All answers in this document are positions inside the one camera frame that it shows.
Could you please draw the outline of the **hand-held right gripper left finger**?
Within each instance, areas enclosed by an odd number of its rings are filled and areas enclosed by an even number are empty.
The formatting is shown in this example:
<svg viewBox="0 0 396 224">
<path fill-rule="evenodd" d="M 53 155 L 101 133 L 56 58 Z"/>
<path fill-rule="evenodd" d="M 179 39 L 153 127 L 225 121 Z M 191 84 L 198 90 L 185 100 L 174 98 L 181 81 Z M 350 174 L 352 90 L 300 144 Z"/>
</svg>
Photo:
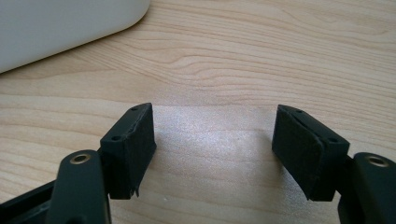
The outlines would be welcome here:
<svg viewBox="0 0 396 224">
<path fill-rule="evenodd" d="M 152 104 L 129 108 L 100 140 L 106 192 L 111 199 L 139 196 L 155 150 Z"/>
</svg>

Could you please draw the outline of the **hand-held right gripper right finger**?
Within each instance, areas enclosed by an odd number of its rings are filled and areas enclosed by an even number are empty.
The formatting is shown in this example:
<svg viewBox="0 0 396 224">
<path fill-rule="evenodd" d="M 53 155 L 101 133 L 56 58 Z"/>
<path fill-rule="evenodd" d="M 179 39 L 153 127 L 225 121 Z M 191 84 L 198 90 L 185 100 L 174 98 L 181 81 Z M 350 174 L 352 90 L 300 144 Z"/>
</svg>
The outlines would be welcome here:
<svg viewBox="0 0 396 224">
<path fill-rule="evenodd" d="M 279 105 L 272 150 L 308 200 L 330 202 L 348 141 L 301 109 Z"/>
</svg>

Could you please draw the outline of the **white plastic bin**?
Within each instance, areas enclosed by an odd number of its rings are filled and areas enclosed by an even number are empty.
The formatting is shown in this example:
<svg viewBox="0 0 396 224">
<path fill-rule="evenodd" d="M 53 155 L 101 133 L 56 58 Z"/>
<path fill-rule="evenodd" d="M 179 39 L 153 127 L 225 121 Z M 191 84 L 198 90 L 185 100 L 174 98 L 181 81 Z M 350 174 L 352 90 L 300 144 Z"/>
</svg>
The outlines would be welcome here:
<svg viewBox="0 0 396 224">
<path fill-rule="evenodd" d="M 0 74 L 139 22 L 150 0 L 0 0 Z"/>
</svg>

